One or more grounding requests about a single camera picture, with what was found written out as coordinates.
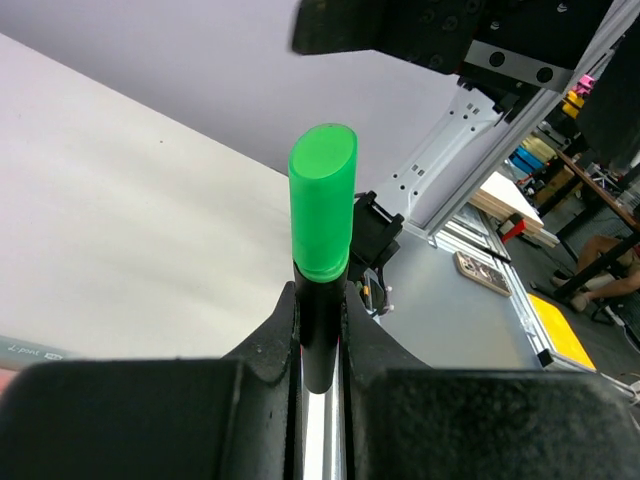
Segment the light green highlighter pen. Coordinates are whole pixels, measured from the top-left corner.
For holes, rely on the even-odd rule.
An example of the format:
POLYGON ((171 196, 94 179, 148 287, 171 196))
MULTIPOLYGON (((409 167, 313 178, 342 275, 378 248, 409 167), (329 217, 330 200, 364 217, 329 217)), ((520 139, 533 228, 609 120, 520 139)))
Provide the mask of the light green highlighter pen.
POLYGON ((0 357, 2 370, 20 371, 42 362, 81 359, 82 355, 56 347, 1 336, 0 357))

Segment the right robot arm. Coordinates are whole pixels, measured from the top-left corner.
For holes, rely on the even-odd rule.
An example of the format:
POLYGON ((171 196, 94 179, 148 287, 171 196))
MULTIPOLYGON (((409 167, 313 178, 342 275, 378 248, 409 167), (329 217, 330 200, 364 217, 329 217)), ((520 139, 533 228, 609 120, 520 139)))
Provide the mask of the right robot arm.
POLYGON ((445 166, 512 121, 540 90, 559 92, 605 18, 607 1, 303 1, 301 55, 372 50, 457 77, 456 93, 414 157, 356 203, 350 266, 383 266, 402 224, 445 166))

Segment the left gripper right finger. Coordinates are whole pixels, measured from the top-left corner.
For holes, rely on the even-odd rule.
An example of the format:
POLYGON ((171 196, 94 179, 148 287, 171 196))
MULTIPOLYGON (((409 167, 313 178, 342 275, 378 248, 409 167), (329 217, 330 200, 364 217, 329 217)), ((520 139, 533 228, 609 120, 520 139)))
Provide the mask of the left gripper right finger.
POLYGON ((590 373, 434 369, 348 285, 341 319, 350 479, 635 479, 639 432, 590 373))

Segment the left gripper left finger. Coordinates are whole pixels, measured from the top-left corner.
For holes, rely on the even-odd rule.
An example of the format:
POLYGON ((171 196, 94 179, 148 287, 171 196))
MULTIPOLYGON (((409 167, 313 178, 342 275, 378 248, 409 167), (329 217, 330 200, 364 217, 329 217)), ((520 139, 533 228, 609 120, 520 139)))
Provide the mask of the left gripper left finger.
POLYGON ((53 361, 1 397, 5 479, 296 479, 294 286, 220 358, 53 361))

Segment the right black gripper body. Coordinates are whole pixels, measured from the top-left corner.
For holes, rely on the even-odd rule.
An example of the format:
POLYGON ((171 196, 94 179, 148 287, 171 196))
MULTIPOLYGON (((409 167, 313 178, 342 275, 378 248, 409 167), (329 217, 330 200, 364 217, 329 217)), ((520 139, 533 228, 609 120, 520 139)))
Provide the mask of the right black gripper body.
POLYGON ((300 55, 375 50, 440 73, 481 42, 565 69, 574 68, 608 1, 302 1, 291 48, 300 55))

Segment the black green-tipped highlighter pen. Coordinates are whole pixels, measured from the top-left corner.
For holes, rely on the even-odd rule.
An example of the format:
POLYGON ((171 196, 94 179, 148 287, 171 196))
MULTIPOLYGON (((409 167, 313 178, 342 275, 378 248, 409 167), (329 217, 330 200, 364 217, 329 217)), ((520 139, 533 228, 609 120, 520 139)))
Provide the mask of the black green-tipped highlighter pen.
POLYGON ((347 273, 319 283, 294 264, 294 278, 304 383, 311 393, 324 394, 333 382, 347 273))

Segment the bright green pen cap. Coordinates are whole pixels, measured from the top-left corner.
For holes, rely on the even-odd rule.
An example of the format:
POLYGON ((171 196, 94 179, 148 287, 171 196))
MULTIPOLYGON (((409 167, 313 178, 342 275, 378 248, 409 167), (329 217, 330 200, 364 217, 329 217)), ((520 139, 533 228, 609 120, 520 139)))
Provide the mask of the bright green pen cap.
POLYGON ((300 273, 317 283, 346 270, 353 229, 358 137, 341 124, 318 125, 289 155, 292 255, 300 273))

